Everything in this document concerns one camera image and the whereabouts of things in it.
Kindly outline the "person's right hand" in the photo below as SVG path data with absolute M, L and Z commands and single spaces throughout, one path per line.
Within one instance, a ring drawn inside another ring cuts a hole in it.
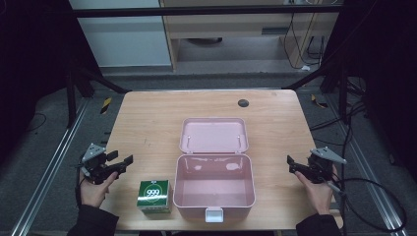
M 296 171 L 295 176 L 304 185 L 307 197 L 315 213 L 320 215 L 330 214 L 332 188 L 327 183 L 314 184 L 301 172 Z

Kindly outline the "green and white medicine box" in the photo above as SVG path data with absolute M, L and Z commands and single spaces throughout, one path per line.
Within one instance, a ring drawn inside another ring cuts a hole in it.
M 137 207 L 145 214 L 170 213 L 172 191 L 168 180 L 148 180 L 140 183 Z

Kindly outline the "aluminium floor rail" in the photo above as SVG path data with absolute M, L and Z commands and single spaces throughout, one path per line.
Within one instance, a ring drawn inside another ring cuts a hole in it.
M 25 210 L 13 227 L 10 236 L 27 236 L 30 228 L 42 206 L 50 186 L 67 154 L 67 151 L 76 136 L 82 121 L 87 112 L 90 99 L 83 98 L 80 107 L 77 109 L 74 123 L 66 129 L 58 147 L 49 161 L 46 170 L 43 172 Z
M 390 236 L 409 236 L 405 229 L 407 213 L 400 200 L 380 183 L 354 138 L 351 126 L 345 125 L 342 120 L 338 121 L 337 125 L 345 136 L 343 150 L 349 149 L 351 158 L 361 174 L 359 180 L 366 183 Z

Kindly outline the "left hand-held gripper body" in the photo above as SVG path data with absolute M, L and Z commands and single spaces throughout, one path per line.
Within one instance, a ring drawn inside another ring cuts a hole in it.
M 81 158 L 80 167 L 89 182 L 95 185 L 102 184 L 112 173 L 115 172 L 107 166 L 106 148 L 90 144 Z

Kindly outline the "yellow and black tape strip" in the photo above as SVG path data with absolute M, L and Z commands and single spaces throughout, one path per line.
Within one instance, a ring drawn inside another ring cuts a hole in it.
M 101 109 L 100 109 L 100 114 L 105 114 L 106 113 L 111 101 L 112 101 L 112 97 L 106 97 L 104 99 L 103 104 L 102 104 Z
M 322 94 L 312 94 L 311 100 L 321 108 L 328 108 L 328 103 Z

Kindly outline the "person's left hand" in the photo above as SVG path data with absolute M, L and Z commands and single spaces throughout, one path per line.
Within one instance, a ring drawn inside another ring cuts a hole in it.
M 100 207 L 105 200 L 105 196 L 109 193 L 109 187 L 118 178 L 118 173 L 113 172 L 107 179 L 98 185 L 89 182 L 84 173 L 81 173 L 79 177 L 81 204 L 90 207 Z

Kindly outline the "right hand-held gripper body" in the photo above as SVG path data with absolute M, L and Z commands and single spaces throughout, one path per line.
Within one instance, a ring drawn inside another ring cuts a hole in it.
M 329 149 L 328 147 L 313 148 L 310 150 L 310 157 L 308 158 L 308 167 L 312 171 L 309 177 L 314 184 L 329 181 L 332 178 L 332 166 L 335 162 L 346 164 L 347 161 Z

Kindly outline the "black curtain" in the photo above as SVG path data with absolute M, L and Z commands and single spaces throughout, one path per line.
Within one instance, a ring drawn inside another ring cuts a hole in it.
M 417 0 L 343 0 L 327 55 L 348 36 L 348 74 L 366 82 L 366 101 L 395 160 L 417 182 Z
M 70 0 L 0 0 L 0 166 L 10 159 L 37 102 L 66 86 L 70 67 L 99 67 Z

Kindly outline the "pink plastic storage box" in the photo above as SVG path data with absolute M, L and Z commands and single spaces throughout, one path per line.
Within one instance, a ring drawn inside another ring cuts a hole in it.
M 234 117 L 183 122 L 173 203 L 182 217 L 223 223 L 247 217 L 256 202 L 245 121 Z

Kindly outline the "white cabinet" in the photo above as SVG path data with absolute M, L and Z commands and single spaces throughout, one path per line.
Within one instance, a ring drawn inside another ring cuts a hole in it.
M 158 0 L 70 0 L 74 10 L 158 8 Z M 170 66 L 162 17 L 79 18 L 100 68 Z

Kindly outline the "light wooden desk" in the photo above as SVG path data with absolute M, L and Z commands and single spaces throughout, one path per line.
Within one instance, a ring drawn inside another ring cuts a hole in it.
M 158 0 L 162 7 L 255 6 L 255 5 L 330 5 L 343 0 Z M 216 38 L 277 35 L 290 65 L 307 64 L 305 55 L 310 40 L 331 35 L 337 13 L 243 14 L 165 16 L 171 59 L 176 60 L 178 41 L 185 38 Z

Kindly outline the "black metal stand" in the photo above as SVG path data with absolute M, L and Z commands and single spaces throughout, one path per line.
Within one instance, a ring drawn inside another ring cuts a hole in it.
M 323 64 L 318 70 L 304 77 L 298 82 L 283 89 L 296 90 L 301 86 L 311 82 L 312 80 L 323 77 L 324 80 L 320 85 L 320 90 L 324 93 L 329 93 L 338 88 L 338 115 L 344 123 L 348 122 L 347 118 L 347 68 L 343 64 Z
M 75 89 L 79 90 L 82 97 L 92 97 L 94 95 L 94 88 L 90 83 L 91 81 L 98 82 L 99 84 L 117 93 L 129 92 L 128 89 L 121 88 L 107 81 L 102 75 L 89 71 L 85 68 L 69 69 L 65 76 L 68 103 L 68 128 L 71 128 L 75 124 L 77 118 Z

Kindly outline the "black horizontal frame bar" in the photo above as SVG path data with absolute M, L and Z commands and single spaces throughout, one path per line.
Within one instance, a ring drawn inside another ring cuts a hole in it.
M 335 13 L 344 5 L 255 5 L 72 10 L 77 18 Z

